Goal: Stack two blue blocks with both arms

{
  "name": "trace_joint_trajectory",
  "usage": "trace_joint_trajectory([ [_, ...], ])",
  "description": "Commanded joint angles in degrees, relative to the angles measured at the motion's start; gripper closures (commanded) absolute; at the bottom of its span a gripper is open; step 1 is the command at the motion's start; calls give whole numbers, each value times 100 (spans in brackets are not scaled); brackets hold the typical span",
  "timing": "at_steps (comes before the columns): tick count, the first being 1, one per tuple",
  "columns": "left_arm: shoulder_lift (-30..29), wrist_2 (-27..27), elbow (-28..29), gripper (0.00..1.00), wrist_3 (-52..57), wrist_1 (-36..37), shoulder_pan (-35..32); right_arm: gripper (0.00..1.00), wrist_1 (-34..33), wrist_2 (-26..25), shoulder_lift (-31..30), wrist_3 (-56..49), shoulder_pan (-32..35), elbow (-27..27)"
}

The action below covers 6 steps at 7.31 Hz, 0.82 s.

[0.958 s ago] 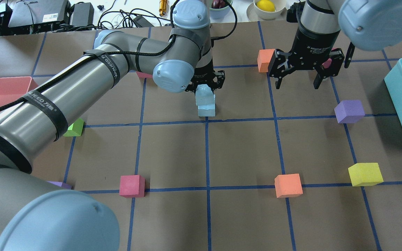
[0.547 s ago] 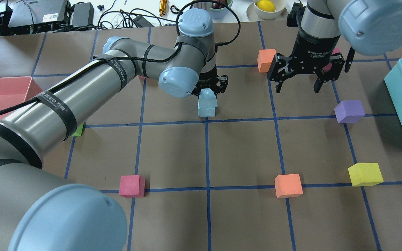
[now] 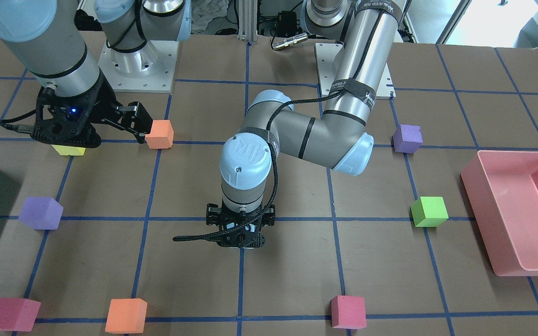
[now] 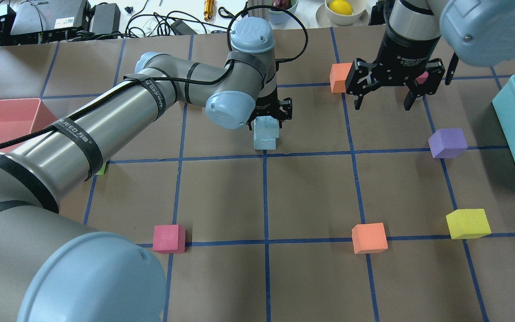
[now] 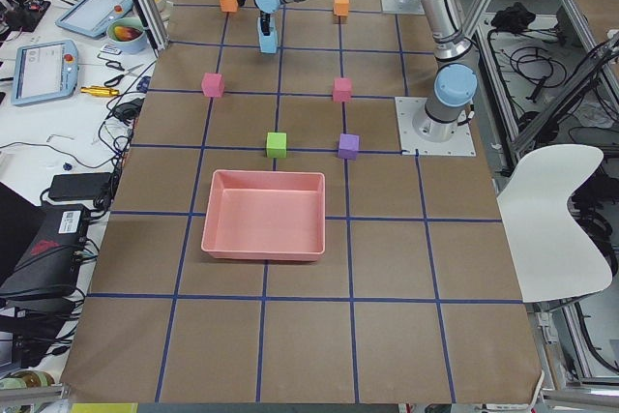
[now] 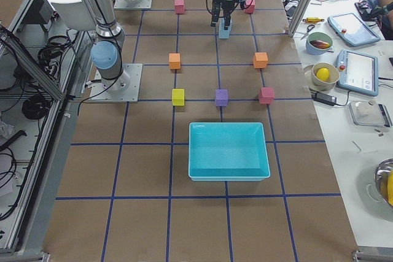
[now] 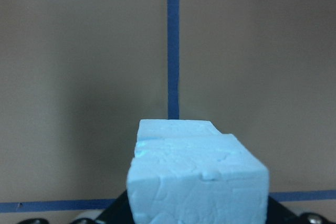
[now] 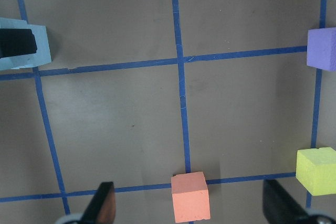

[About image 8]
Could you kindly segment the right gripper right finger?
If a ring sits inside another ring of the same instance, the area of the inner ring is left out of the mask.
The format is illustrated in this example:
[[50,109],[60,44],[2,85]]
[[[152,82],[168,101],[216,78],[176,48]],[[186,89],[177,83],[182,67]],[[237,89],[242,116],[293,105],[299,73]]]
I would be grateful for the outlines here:
[[307,212],[275,179],[263,181],[263,214],[271,224],[309,223]]

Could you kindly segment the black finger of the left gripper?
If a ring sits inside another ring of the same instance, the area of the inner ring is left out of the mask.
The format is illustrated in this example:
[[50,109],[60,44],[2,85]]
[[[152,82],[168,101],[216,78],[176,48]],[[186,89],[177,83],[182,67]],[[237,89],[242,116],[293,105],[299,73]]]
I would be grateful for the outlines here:
[[1,28],[1,58],[36,53],[36,40],[31,29]]

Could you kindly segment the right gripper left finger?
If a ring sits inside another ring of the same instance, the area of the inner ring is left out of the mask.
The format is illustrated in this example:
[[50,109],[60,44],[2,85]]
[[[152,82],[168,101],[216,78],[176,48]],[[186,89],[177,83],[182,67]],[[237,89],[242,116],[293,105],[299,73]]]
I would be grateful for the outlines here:
[[80,223],[113,223],[116,196],[113,182],[103,182],[80,218]]

